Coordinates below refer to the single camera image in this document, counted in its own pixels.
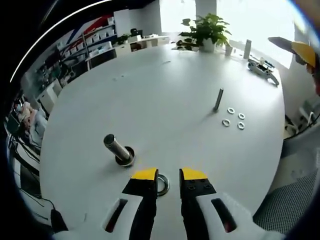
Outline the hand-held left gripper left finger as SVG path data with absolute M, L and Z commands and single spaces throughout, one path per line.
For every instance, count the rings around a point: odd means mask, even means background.
M 149 240 L 157 213 L 159 170 L 135 172 L 98 225 L 86 222 L 55 240 Z

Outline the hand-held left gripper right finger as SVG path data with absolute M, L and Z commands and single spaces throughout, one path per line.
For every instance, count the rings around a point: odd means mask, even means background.
M 202 171 L 179 170 L 181 215 L 189 240 L 283 240 L 253 221 L 249 210 L 230 195 L 217 192 Z

